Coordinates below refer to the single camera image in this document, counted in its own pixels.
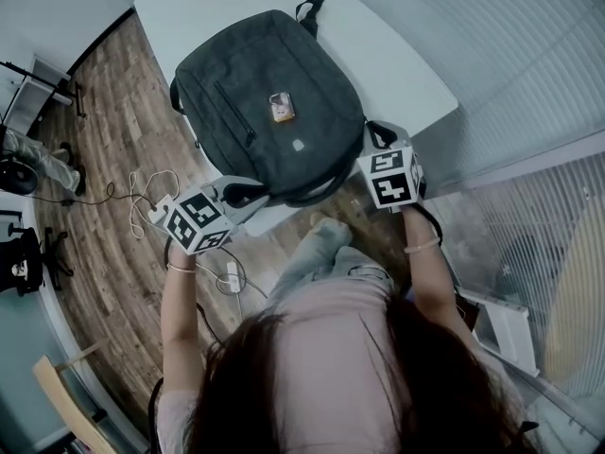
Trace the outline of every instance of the sleeve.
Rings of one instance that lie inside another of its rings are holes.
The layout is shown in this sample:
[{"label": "sleeve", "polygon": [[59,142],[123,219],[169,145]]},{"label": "sleeve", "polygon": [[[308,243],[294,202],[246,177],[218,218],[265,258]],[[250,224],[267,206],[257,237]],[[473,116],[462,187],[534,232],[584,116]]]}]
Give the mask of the sleeve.
[{"label": "sleeve", "polygon": [[158,440],[162,454],[182,454],[189,420],[198,402],[193,390],[164,393],[158,404]]}]

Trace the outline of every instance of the dark gray backpack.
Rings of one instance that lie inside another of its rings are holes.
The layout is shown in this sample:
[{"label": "dark gray backpack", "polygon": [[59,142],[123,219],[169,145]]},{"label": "dark gray backpack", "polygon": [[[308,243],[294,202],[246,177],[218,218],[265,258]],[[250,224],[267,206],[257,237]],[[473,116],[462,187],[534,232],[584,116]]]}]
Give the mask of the dark gray backpack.
[{"label": "dark gray backpack", "polygon": [[[263,183],[270,204],[329,197],[363,147],[359,97],[315,39],[322,2],[305,2],[313,8],[301,22],[271,10],[225,28],[181,62],[170,86],[196,146],[224,175]],[[295,116],[275,122],[269,98],[280,93],[289,94]]]}]

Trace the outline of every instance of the small tag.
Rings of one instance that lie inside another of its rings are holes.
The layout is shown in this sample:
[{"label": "small tag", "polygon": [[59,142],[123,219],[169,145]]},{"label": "small tag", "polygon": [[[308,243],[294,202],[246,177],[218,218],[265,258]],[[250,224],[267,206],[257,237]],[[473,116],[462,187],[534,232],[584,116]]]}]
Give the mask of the small tag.
[{"label": "small tag", "polygon": [[273,120],[276,123],[288,121],[289,119],[292,119],[295,116],[294,107],[292,106],[292,100],[290,99],[290,94],[279,93],[273,95],[268,99],[268,102],[271,105]]}]

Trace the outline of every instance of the black chair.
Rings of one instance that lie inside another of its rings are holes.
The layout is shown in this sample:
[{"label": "black chair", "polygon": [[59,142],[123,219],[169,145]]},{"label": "black chair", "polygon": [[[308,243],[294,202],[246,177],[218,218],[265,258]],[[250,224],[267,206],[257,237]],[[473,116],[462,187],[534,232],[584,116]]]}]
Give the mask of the black chair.
[{"label": "black chair", "polygon": [[[61,232],[51,243],[52,232],[50,227],[44,230],[44,252],[41,252],[38,238],[32,228],[21,229],[13,224],[9,225],[9,236],[13,233],[21,233],[21,236],[0,243],[0,290],[17,288],[20,296],[37,291],[43,283],[43,264],[48,269],[53,288],[57,291],[61,290],[59,272],[67,276],[73,276],[74,272],[58,256],[58,248],[67,237],[67,233]],[[12,272],[13,266],[20,265],[24,261],[27,264],[27,279],[15,276]]]}]

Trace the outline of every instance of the light blue jeans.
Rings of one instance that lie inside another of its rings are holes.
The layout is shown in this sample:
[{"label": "light blue jeans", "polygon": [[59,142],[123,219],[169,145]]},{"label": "light blue jeans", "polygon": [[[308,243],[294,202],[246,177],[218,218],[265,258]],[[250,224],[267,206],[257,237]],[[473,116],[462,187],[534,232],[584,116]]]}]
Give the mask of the light blue jeans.
[{"label": "light blue jeans", "polygon": [[275,306],[315,281],[349,278],[371,281],[393,291],[394,285],[382,266],[349,247],[353,235],[349,226],[335,218],[323,218],[302,240],[277,285],[268,297]]},{"label": "light blue jeans", "polygon": [[19,159],[56,180],[70,192],[75,192],[78,188],[79,172],[67,165],[69,153],[65,149],[58,149],[51,153],[41,142],[13,130],[7,130],[4,135],[2,149],[14,153]]}]

